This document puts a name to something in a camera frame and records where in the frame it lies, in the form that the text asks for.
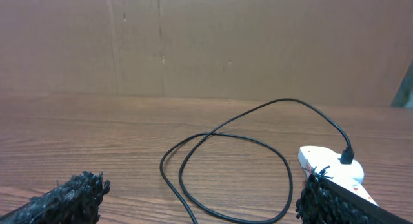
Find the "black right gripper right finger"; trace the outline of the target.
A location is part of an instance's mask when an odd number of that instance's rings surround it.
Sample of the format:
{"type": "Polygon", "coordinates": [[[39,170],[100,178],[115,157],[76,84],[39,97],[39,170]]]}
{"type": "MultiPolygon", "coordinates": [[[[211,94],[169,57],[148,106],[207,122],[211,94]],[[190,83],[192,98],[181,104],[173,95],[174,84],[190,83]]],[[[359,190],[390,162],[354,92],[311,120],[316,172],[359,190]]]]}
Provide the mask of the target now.
{"type": "Polygon", "coordinates": [[[303,224],[412,224],[315,172],[296,201],[296,212],[303,224]]]}

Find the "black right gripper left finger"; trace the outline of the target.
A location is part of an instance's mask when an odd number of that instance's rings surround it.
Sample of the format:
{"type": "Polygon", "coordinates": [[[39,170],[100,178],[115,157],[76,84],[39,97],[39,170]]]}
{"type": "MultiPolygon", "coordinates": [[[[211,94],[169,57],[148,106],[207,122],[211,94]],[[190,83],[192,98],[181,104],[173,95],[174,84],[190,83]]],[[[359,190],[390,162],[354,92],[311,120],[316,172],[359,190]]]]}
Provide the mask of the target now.
{"type": "Polygon", "coordinates": [[[84,171],[3,216],[1,224],[96,224],[99,206],[110,192],[103,174],[84,171]]]}

